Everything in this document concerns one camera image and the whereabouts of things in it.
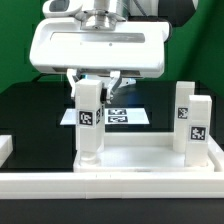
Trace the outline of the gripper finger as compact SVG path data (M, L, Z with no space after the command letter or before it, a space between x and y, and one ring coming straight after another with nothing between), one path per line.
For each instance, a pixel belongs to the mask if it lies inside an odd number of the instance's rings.
M68 69L66 76L71 86L71 98L75 98L76 83L80 80L80 73L77 69Z
M113 99L116 89L120 86L122 82L122 76L119 71L110 72L110 82L106 87L106 102L110 103Z

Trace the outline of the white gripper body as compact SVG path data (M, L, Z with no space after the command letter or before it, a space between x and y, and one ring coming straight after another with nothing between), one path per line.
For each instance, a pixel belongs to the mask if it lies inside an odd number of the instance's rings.
M158 78L164 73L167 22L119 22L113 31L83 30L73 18L49 18L36 28L30 61L42 73Z

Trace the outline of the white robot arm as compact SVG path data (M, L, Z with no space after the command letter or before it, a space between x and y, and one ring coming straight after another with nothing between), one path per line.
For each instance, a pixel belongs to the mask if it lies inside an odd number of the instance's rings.
M158 78L164 45L184 25L199 0L47 0L29 59L41 73L65 74L72 86L82 75L111 79L109 102L124 78Z

